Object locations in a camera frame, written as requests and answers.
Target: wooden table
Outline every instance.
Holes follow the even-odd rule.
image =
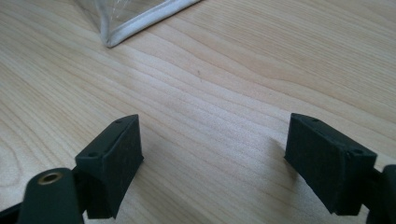
[[[111,121],[145,161],[117,220],[364,223],[330,215],[283,159],[302,113],[396,163],[396,2],[206,0],[103,47],[71,0],[0,1],[0,209]]]

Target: light wood surface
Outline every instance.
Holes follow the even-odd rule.
[[[284,161],[291,112],[396,163],[396,2],[206,0],[103,47],[71,0],[0,1],[0,209],[111,121],[145,161],[116,220],[364,223],[330,215]]]

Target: screw hole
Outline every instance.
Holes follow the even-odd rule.
[[[357,149],[357,148],[353,149],[352,151],[353,151],[354,153],[356,153],[356,154],[363,154],[363,151],[360,150],[360,149]]]
[[[88,154],[89,157],[97,157],[99,154],[97,152],[90,152]]]
[[[57,173],[49,173],[47,175],[43,175],[38,179],[38,184],[39,185],[48,185],[55,183],[59,179],[62,178],[62,174],[57,172]]]

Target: clear plastic bag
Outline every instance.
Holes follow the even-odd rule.
[[[112,48],[144,28],[200,0],[75,0]]]

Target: clamp jaw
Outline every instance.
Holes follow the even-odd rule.
[[[380,173],[373,151],[326,123],[291,114],[285,159],[330,213],[356,216],[364,204],[367,223],[396,223],[396,165]]]
[[[137,115],[117,119],[77,156],[73,170],[56,168],[33,177],[23,202],[0,213],[0,223],[84,223],[116,217],[143,161]]]

